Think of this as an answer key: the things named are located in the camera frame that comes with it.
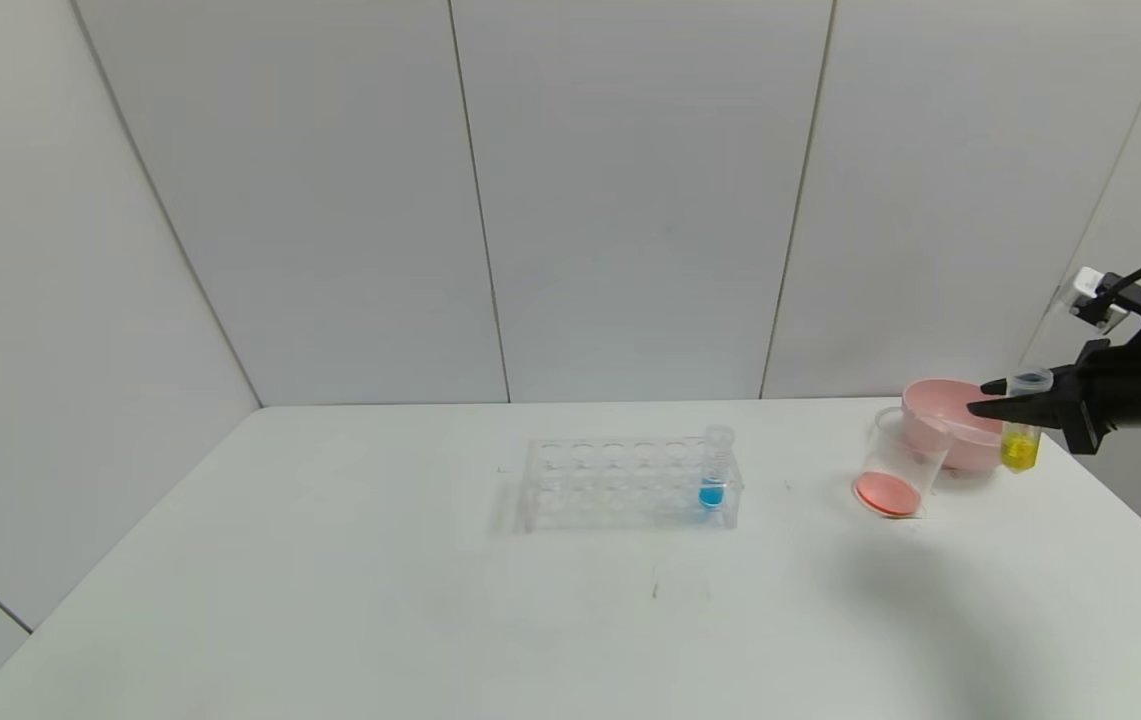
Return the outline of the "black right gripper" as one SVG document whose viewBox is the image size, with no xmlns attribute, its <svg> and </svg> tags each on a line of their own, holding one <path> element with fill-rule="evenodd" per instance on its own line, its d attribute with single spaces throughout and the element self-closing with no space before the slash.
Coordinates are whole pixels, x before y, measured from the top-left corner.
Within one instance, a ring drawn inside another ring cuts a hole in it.
<svg viewBox="0 0 1141 720">
<path fill-rule="evenodd" d="M 1128 346 L 1091 341 L 1073 366 L 1021 366 L 980 388 L 1003 397 L 971 402 L 973 416 L 1060 429 L 1073 455 L 1095 455 L 1115 430 L 1141 429 L 1141 351 Z"/>
</svg>

